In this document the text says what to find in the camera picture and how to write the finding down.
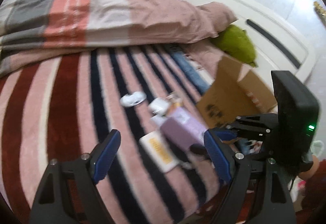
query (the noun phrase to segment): purple box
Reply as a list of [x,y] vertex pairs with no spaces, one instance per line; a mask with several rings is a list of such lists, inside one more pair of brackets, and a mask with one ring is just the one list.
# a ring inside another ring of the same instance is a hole
[[187,110],[178,107],[160,127],[162,134],[183,151],[193,144],[204,145],[203,135],[207,130]]

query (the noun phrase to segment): blue jeans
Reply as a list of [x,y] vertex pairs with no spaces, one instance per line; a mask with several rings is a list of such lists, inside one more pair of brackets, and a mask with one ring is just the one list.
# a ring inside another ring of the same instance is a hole
[[189,62],[184,57],[183,52],[181,51],[173,51],[169,50],[172,59],[175,63],[179,66],[179,68],[183,71],[187,79],[195,86],[196,90],[199,92],[200,95],[203,95],[210,85],[205,82],[198,72],[189,64]]

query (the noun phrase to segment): folded comforter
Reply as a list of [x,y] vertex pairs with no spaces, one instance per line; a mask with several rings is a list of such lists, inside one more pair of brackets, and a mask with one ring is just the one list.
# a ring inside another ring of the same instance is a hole
[[217,37],[235,20],[221,3],[196,7],[182,0],[4,0],[0,45],[7,54],[0,76],[85,48],[194,43]]

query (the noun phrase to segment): yellow label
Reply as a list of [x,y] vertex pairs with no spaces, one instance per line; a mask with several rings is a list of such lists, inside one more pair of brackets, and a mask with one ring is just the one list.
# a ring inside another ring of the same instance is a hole
[[161,157],[165,164],[172,162],[171,156],[165,151],[164,146],[155,138],[151,138],[148,141],[155,149],[156,153]]

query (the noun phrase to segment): pink pillow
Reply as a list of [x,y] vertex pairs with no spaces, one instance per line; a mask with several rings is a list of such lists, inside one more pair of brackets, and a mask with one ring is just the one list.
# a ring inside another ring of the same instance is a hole
[[198,7],[208,15],[218,33],[224,31],[232,22],[237,20],[232,10],[222,3],[211,2]]

